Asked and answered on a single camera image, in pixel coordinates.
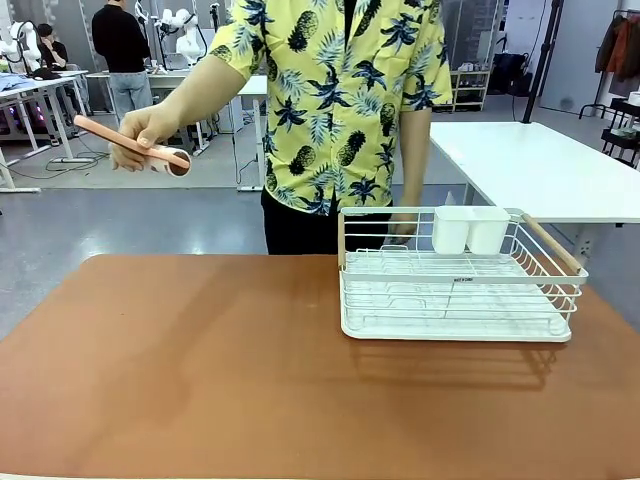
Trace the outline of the person's right hand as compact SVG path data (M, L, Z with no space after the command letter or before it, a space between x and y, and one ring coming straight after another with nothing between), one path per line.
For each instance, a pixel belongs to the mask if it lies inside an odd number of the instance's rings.
M142 148L150 148L172 136L179 126L177 120L161 104L128 112L120 122L119 132L137 142ZM145 156L121 146L110 146L112 168L130 172L144 169Z

